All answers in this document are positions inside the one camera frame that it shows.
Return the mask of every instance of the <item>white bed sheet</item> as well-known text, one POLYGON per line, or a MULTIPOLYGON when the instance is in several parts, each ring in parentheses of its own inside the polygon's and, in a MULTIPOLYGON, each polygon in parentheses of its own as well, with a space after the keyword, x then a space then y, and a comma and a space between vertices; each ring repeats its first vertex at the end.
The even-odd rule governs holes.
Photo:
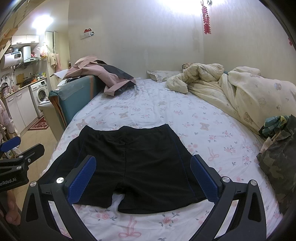
MULTIPOLYGON (((190 153, 200 154, 221 176, 228 176, 236 182, 247 183, 250 179, 258 182, 269 235, 282 215, 273 189, 256 158, 263 141, 220 109, 191 93, 184 95, 169 91, 164 85, 151 79, 140 80, 118 96, 96 96, 75 115, 47 169, 85 125, 96 130, 117 130, 124 125, 151 128, 167 123, 190 153)), ((204 200, 171 212, 129 215, 117 211, 122 198, 123 195, 114 194, 112 206, 107 209, 85 205, 74 205, 74 208, 100 241, 179 241, 189 240, 213 207, 213 203, 204 200)), ((218 236, 226 231, 236 204, 234 201, 218 236)), ((61 232, 69 236, 54 203, 50 205, 61 232)))

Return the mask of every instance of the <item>pink bow print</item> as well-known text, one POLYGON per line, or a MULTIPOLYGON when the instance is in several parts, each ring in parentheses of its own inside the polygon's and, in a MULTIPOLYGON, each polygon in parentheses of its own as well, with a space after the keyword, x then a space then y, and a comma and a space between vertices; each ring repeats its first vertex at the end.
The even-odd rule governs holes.
POLYGON ((211 157, 208 158, 209 161, 213 161, 216 157, 219 157, 219 154, 214 154, 213 153, 213 149, 210 150, 209 147, 208 147, 208 149, 209 149, 209 153, 210 153, 210 156, 211 156, 211 157))
POLYGON ((137 221, 134 221, 133 225, 131 226, 131 230, 130 230, 130 225, 131 225, 132 220, 133 220, 133 217, 130 216, 130 222, 129 222, 127 228, 126 228, 127 233, 119 233, 118 236, 120 238, 124 239, 124 238, 127 238, 129 236, 133 236, 135 238, 138 238, 138 237, 140 237, 142 235, 140 232, 134 232, 133 227, 136 225, 137 221))

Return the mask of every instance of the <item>human hand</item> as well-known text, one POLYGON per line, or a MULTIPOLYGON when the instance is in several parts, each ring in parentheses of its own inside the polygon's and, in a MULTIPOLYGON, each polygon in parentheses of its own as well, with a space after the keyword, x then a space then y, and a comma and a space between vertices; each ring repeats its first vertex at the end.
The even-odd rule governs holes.
MULTIPOLYGON (((18 212, 15 195, 12 190, 7 191, 7 205, 8 205, 8 213, 6 214, 6 221, 13 225, 20 224, 20 214, 18 212)), ((0 215, 4 217, 3 212, 0 210, 0 215)))

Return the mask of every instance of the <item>washing machine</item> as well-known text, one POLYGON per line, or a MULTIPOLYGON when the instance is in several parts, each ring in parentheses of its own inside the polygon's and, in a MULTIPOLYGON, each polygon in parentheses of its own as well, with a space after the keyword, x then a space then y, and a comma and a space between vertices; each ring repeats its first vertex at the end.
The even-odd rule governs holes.
POLYGON ((48 98, 46 80, 41 80, 35 84, 30 85, 29 90, 38 118, 41 118, 43 113, 38 109, 38 105, 48 98))

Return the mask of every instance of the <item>upper cabinet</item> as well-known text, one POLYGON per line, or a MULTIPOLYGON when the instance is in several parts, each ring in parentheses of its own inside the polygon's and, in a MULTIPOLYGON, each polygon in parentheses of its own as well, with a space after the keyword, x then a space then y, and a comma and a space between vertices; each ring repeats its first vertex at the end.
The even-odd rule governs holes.
POLYGON ((26 45, 36 46, 39 43, 39 35, 20 35, 12 36, 12 47, 23 47, 26 45))

